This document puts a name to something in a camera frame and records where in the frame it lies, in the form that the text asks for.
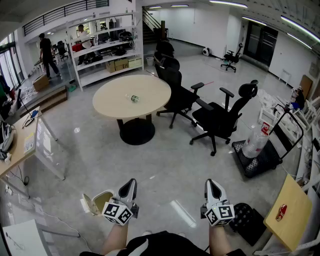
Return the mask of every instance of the red object on shelf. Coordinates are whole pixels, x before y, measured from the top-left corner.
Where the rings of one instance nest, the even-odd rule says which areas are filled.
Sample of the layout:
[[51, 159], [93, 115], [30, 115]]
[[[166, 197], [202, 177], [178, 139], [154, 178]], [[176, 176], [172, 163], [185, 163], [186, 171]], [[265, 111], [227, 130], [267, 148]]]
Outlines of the red object on shelf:
[[284, 215], [286, 214], [286, 210], [287, 210], [287, 205], [286, 204], [283, 204], [280, 209], [279, 209], [279, 213], [278, 215], [276, 216], [276, 220], [279, 222], [283, 219]]
[[74, 52], [79, 52], [81, 50], [82, 50], [82, 43], [77, 43], [72, 46], [72, 51], [74, 51]]

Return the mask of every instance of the plastic bottle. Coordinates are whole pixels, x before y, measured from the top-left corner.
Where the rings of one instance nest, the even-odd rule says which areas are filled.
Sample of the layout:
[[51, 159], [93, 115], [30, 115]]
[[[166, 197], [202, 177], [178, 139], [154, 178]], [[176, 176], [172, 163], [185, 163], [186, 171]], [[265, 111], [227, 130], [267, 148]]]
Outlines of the plastic bottle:
[[242, 147], [242, 153], [246, 158], [256, 158], [261, 153], [269, 139], [269, 127], [270, 125], [264, 122], [261, 128], [258, 126], [252, 131]]
[[135, 103], [140, 100], [139, 97], [138, 97], [138, 96], [135, 96], [135, 95], [126, 94], [125, 97], [126, 97], [128, 100], [130, 100], [130, 101], [132, 101], [132, 102], [135, 102]]

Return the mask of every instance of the green object on floor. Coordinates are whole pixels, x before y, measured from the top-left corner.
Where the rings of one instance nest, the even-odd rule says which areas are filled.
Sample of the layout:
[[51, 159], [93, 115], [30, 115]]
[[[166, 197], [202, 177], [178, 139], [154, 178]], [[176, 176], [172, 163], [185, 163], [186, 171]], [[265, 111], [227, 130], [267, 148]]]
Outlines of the green object on floor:
[[71, 85], [69, 88], [68, 88], [68, 91], [69, 93], [73, 92], [77, 87], [75, 85]]

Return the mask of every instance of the person in white shirt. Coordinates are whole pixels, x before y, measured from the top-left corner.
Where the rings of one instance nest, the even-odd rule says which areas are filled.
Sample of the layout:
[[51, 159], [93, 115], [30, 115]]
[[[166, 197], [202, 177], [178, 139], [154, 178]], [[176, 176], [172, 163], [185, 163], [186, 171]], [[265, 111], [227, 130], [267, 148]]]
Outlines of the person in white shirt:
[[[82, 24], [80, 24], [80, 25], [78, 26], [78, 31], [79, 31], [79, 37], [85, 37], [85, 36], [88, 35], [87, 31], [84, 30], [84, 25], [82, 25]], [[82, 43], [82, 50], [91, 47], [90, 39], [87, 39], [87, 40], [85, 40], [85, 41], [81, 41], [81, 43]], [[90, 57], [92, 57], [92, 58], [96, 56], [96, 54], [95, 54], [94, 52], [90, 52], [90, 53], [88, 53], [88, 55], [89, 55]], [[81, 56], [79, 57], [79, 63], [78, 63], [78, 65], [81, 65], [81, 64], [84, 62], [84, 59], [85, 59], [85, 55], [81, 55]]]

